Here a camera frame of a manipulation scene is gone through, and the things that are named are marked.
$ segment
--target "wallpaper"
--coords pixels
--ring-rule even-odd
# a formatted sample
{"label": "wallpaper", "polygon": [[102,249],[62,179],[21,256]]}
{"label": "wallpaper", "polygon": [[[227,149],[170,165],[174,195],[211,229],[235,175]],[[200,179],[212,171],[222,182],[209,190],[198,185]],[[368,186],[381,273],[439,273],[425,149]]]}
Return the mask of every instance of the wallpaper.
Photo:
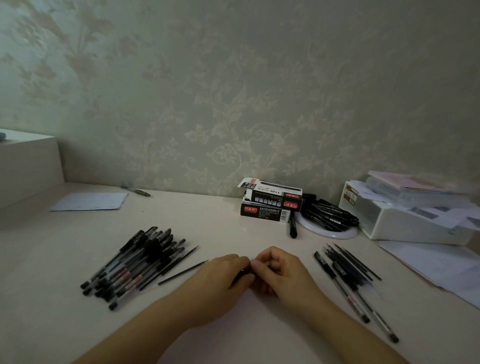
{"label": "wallpaper", "polygon": [[0,126],[70,182],[338,198],[370,169],[479,182],[477,1],[0,0]]}

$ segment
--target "pen box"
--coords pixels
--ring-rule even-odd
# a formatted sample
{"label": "pen box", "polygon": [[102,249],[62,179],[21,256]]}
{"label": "pen box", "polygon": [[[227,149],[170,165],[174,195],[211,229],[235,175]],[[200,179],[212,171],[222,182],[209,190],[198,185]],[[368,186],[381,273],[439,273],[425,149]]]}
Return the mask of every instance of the pen box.
{"label": "pen box", "polygon": [[338,207],[358,217],[360,229],[372,240],[466,245],[473,235],[471,229],[461,226],[448,229],[399,211],[388,203],[362,198],[348,182]]}
{"label": "pen box", "polygon": [[244,178],[238,187],[247,188],[250,193],[247,198],[252,202],[292,211],[301,209],[301,188],[263,182],[257,178]]}
{"label": "pen box", "polygon": [[240,215],[250,216],[251,218],[264,218],[265,220],[288,222],[290,214],[292,213],[290,210],[283,210],[279,207],[265,206],[264,204],[252,202],[246,197],[247,192],[248,191],[245,192],[241,202]]}

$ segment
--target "white desk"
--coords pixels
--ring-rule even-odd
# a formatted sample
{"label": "white desk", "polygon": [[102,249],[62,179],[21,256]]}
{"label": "white desk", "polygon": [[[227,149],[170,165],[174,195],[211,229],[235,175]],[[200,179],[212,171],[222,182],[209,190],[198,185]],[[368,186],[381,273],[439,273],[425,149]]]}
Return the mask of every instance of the white desk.
{"label": "white desk", "polygon": [[[330,239],[287,224],[242,217],[240,200],[151,191],[130,194],[118,211],[48,212],[69,192],[119,188],[65,184],[0,210],[0,362],[68,363],[97,344],[188,275],[152,286],[117,312],[84,297],[88,279],[139,229],[171,227],[201,248],[171,273],[228,253],[255,257],[270,245],[298,255],[320,288],[354,316],[313,259]],[[394,347],[412,363],[478,363],[480,310],[434,288],[363,234],[336,241],[372,268],[381,296],[365,293],[400,338]],[[369,329],[385,339],[371,322]],[[275,299],[248,292],[221,320],[182,336],[161,363],[338,363],[335,353]]]}

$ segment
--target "forearm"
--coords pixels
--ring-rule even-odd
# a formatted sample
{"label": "forearm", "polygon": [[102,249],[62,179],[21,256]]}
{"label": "forearm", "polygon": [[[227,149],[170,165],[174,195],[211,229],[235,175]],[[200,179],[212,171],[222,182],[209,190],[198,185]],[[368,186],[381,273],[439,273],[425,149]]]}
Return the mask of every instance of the forearm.
{"label": "forearm", "polygon": [[311,301],[304,317],[348,364],[406,364],[388,344],[324,296]]}
{"label": "forearm", "polygon": [[186,330],[170,296],[151,304],[73,364],[155,364]]}

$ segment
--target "hand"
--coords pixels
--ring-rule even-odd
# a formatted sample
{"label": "hand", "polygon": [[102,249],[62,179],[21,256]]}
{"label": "hand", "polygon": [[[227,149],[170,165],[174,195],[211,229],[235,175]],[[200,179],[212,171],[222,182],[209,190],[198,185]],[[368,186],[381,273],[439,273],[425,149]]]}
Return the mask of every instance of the hand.
{"label": "hand", "polygon": [[229,254],[205,264],[170,295],[189,328],[206,325],[230,311],[255,279],[247,274],[232,286],[236,275],[248,267],[246,256]]}
{"label": "hand", "polygon": [[330,302],[300,259],[272,246],[250,262],[258,276],[252,288],[277,295],[293,313],[304,316],[312,305]]}

